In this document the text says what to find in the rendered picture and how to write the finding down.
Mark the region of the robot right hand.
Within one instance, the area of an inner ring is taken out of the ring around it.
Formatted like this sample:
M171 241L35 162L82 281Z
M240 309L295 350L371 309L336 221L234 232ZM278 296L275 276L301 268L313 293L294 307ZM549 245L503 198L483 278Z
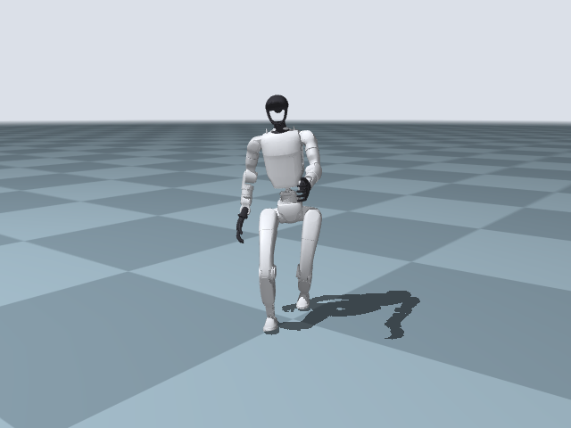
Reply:
M247 219L247 213L248 213L248 208L247 207L243 207L242 211L240 214L238 214L239 219L237 220L237 224L236 224L236 239L240 242L240 243L244 243L244 240L241 239L240 234L243 234L242 231L242 226L244 223L244 220Z

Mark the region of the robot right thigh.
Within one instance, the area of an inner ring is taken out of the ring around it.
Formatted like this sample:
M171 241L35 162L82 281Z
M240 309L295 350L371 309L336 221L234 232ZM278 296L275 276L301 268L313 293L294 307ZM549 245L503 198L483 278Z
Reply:
M260 214L260 270L262 277L267 277L269 281L274 281L277 275L277 268L274 265L274 250L279 222L277 208L265 209Z

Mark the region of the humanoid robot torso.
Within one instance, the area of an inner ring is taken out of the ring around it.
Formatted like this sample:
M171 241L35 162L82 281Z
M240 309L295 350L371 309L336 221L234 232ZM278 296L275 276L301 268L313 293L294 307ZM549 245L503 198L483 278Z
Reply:
M294 126L293 126L294 128ZM299 136L300 130L290 129L285 133L271 133L273 128L261 137L261 149L267 176L274 188L285 188L279 195L277 210L280 223L296 223L303 221L301 197L290 187L298 186L304 172L303 144Z

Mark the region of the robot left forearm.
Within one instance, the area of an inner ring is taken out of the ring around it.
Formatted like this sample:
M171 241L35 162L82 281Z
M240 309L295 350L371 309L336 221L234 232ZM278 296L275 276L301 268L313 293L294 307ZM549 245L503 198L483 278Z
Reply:
M314 169L308 170L305 177L309 180L311 188L320 180L322 174L321 166L316 162L314 165ZM301 180L298 182L298 185L301 183ZM298 187L300 190L300 187Z

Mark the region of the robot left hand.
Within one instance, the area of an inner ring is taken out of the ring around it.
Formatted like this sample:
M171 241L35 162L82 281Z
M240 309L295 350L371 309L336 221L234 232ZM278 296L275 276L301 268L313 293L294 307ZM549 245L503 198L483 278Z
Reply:
M300 187L300 190L296 191L297 193L303 193L302 195L297 195L297 197L303 197L303 199L297 200L298 202L305 202L310 193L311 185L309 180L306 177L301 177L301 183L297 186Z

